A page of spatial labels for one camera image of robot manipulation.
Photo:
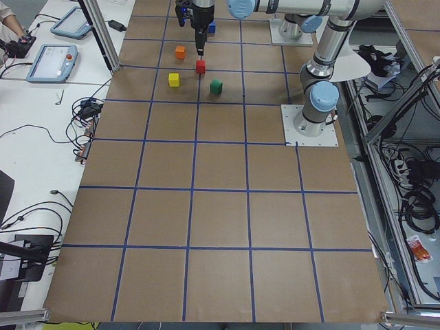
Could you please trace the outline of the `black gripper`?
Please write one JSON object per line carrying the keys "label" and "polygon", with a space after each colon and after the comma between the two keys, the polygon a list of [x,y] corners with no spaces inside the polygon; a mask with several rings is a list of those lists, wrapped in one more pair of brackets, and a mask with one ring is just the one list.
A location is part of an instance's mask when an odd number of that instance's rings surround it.
{"label": "black gripper", "polygon": [[196,50],[199,56],[204,55],[209,25],[214,21],[214,5],[192,5],[191,26],[195,31]]}

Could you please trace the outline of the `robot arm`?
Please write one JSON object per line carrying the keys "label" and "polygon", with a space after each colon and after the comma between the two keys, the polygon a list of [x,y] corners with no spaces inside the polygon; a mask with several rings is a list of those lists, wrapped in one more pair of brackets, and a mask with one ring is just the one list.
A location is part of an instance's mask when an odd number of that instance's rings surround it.
{"label": "robot arm", "polygon": [[[327,17],[327,24],[318,43],[318,58],[333,61],[344,44],[353,24],[380,10],[383,1],[227,1],[230,15],[243,20],[254,12]],[[176,1],[175,12],[180,26],[187,20],[195,30],[196,49],[204,54],[208,26],[214,20],[214,1]]]}
{"label": "robot arm", "polygon": [[300,71],[305,105],[294,119],[294,127],[303,136],[317,137],[327,125],[327,117],[336,110],[340,98],[338,82],[368,76],[371,66],[349,45],[355,21],[328,18],[313,57]]}

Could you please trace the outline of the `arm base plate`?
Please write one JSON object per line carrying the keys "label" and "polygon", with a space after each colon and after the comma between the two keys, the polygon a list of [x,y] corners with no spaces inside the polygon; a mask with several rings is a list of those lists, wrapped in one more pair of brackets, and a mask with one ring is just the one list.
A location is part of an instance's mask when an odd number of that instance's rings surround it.
{"label": "arm base plate", "polygon": [[310,33],[304,33],[299,25],[285,19],[270,19],[269,28],[273,45],[311,47],[314,44]]}
{"label": "arm base plate", "polygon": [[330,114],[324,122],[314,124],[303,117],[303,105],[282,104],[280,107],[286,146],[339,147]]}

